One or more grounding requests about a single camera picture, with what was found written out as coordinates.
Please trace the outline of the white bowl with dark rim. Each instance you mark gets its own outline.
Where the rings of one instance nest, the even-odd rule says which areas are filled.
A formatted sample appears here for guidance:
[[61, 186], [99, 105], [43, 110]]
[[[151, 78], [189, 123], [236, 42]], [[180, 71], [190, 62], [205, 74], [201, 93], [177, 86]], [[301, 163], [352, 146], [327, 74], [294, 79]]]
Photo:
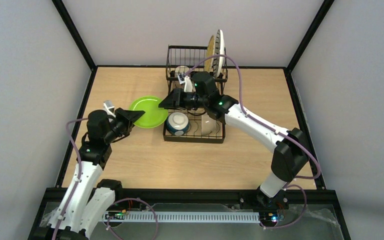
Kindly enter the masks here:
[[173, 112], [168, 115], [165, 126], [171, 135], [182, 136], [189, 131], [190, 121], [186, 114]]

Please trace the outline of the seashell pattern ceramic mug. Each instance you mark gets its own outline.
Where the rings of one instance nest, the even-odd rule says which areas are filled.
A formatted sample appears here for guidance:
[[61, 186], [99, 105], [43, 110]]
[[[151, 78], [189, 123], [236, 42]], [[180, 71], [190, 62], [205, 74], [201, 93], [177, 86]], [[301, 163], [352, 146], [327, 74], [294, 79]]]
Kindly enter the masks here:
[[189, 70], [190, 68], [185, 65], [177, 66], [174, 69], [174, 88], [183, 88], [185, 84], [185, 77], [184, 74]]

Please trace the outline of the green plastic plate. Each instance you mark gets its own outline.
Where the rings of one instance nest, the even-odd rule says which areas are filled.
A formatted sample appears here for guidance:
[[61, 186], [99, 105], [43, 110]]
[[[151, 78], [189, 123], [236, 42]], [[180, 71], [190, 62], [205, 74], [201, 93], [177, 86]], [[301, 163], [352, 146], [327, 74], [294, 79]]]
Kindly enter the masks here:
[[152, 95], [141, 96], [134, 100], [128, 109], [130, 111], [145, 112], [134, 122], [134, 125], [143, 129], [153, 129], [163, 124], [169, 113], [167, 109], [159, 107], [162, 101], [160, 97]]

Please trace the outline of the black wire dish rack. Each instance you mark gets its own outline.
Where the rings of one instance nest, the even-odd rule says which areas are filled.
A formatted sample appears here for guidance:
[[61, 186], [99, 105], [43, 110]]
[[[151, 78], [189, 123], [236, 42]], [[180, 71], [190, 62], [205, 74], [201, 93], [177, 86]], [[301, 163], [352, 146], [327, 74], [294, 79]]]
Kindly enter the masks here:
[[[206, 46], [187, 46], [187, 45], [169, 45], [166, 57], [166, 80], [167, 93], [169, 94], [174, 88], [174, 70], [178, 66], [187, 66], [192, 68], [206, 57]], [[225, 125], [219, 121], [216, 122], [216, 128], [207, 135], [201, 134], [201, 117], [204, 109], [181, 110], [170, 109], [169, 114], [180, 112], [187, 115], [190, 127], [189, 131], [181, 136], [171, 135], [166, 126], [163, 127], [163, 139], [167, 142], [181, 143], [205, 143], [205, 144], [222, 144], [226, 137]]]

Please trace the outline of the plain white bowl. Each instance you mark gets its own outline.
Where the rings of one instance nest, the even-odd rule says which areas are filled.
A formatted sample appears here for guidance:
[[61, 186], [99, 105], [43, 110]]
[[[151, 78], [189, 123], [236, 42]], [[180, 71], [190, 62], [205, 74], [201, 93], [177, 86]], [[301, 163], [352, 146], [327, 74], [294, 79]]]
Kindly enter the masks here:
[[208, 135], [216, 128], [216, 120], [212, 119], [207, 113], [201, 116], [201, 134]]

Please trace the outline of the blue striped white plate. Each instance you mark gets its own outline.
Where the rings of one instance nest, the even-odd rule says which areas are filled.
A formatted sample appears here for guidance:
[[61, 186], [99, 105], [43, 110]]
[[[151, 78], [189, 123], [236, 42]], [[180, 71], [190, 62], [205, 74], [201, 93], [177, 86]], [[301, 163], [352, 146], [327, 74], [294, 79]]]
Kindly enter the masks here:
[[[216, 36], [215, 36], [215, 55], [224, 55], [225, 54], [225, 40], [224, 40], [224, 33], [221, 29], [217, 30]], [[213, 75], [215, 78], [218, 78], [219, 75], [222, 73], [223, 65], [225, 62], [225, 58], [223, 56], [218, 56], [213, 59], [212, 62], [212, 70]]]

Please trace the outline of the round woven bamboo plate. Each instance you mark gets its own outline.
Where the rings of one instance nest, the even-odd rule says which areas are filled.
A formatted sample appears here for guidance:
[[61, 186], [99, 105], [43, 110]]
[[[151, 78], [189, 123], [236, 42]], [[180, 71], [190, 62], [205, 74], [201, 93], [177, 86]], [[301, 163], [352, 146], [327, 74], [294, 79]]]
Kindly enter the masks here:
[[213, 56], [215, 54], [215, 44], [216, 43], [216, 40], [215, 40], [215, 36], [212, 35], [208, 41], [208, 45], [207, 45], [207, 48], [206, 48], [206, 55], [205, 57], [208, 58], [207, 60], [204, 61], [204, 71], [205, 72], [211, 72], [212, 69], [213, 69], [213, 58], [211, 58], [211, 56]]

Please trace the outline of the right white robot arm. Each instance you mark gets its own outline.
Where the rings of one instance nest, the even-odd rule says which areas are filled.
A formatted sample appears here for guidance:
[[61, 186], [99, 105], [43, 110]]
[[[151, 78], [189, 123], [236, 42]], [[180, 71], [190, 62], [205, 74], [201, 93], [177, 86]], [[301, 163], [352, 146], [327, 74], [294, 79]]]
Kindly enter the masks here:
[[272, 153], [271, 173], [259, 186], [266, 197], [274, 198], [297, 178], [309, 160], [308, 141], [300, 129], [288, 130], [247, 110], [237, 99], [222, 94], [215, 78], [206, 71], [191, 78], [180, 74], [178, 80], [184, 87], [171, 90], [158, 106], [170, 110], [204, 109], [211, 119], [235, 127], [263, 144]]

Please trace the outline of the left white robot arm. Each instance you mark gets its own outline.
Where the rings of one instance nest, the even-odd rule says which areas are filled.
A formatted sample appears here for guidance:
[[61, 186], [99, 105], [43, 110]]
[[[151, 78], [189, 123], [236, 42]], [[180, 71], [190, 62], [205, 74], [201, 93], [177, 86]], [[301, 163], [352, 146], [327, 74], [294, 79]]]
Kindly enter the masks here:
[[117, 108], [114, 113], [99, 109], [86, 121], [88, 140], [77, 147], [70, 140], [77, 157], [72, 180], [62, 201], [45, 227], [37, 227], [33, 240], [88, 240], [104, 212], [122, 197], [119, 180], [97, 180], [112, 153], [111, 144], [128, 137], [145, 111]]

